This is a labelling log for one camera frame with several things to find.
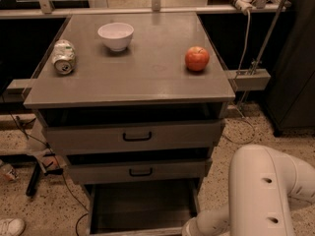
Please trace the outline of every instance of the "apple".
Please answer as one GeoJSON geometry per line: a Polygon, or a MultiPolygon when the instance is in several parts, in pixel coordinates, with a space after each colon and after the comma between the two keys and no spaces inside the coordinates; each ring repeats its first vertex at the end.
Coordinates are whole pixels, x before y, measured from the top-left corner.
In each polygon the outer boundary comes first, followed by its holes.
{"type": "Polygon", "coordinates": [[[200,46],[190,47],[185,55],[186,67],[191,71],[202,71],[210,59],[209,52],[200,46]]]}

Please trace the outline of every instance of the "shoe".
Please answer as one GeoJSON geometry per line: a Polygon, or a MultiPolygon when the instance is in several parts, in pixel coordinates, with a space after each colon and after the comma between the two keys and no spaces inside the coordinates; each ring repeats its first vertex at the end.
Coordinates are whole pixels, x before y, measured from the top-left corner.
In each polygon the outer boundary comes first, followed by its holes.
{"type": "Polygon", "coordinates": [[[20,218],[0,219],[1,236],[19,236],[26,228],[26,224],[20,218]]]}

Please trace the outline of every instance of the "white bowl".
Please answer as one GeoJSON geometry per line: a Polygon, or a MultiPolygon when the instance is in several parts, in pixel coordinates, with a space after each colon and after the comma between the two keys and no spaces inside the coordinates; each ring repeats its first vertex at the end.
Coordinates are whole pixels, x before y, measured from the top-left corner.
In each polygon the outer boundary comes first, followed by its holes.
{"type": "Polygon", "coordinates": [[[100,27],[97,33],[109,49],[122,51],[130,44],[134,29],[128,24],[111,23],[100,27]]]}

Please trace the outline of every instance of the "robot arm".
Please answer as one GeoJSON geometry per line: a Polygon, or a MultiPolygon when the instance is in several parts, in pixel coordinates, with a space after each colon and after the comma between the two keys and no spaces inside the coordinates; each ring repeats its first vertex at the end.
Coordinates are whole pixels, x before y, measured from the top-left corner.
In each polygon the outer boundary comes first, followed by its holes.
{"type": "Polygon", "coordinates": [[[315,203],[315,169],[305,161],[270,147],[240,148],[229,168],[229,205],[203,210],[183,227],[183,235],[295,235],[291,201],[315,203]]]}

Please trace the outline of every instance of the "floor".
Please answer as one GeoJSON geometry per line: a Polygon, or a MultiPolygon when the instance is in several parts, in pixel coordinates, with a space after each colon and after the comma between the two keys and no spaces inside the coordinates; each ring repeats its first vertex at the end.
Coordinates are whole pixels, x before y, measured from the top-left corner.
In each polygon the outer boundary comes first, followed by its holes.
{"type": "MultiPolygon", "coordinates": [[[[244,144],[275,148],[315,166],[314,130],[285,132],[276,138],[273,135],[273,126],[259,104],[246,102],[243,115],[242,117],[233,105],[229,106],[223,136],[213,154],[214,163],[199,192],[201,209],[218,208],[227,202],[229,162],[235,151],[244,144]]],[[[17,116],[24,122],[33,118],[32,114],[13,113],[14,118],[17,116]]],[[[28,134],[32,133],[32,124],[27,125],[26,131],[28,134]]],[[[17,129],[12,116],[0,115],[0,154],[19,154],[23,151],[29,152],[26,136],[17,129]]],[[[27,223],[24,236],[77,235],[76,224],[87,213],[86,209],[89,209],[89,200],[85,193],[69,178],[65,166],[63,176],[41,175],[35,195],[27,197],[26,189],[33,167],[33,163],[19,164],[19,179],[16,182],[0,178],[0,217],[24,219],[27,223]]],[[[297,236],[315,235],[314,206],[293,211],[292,218],[297,236]]],[[[77,226],[78,235],[86,235],[87,224],[88,218],[84,216],[77,226]]]]}

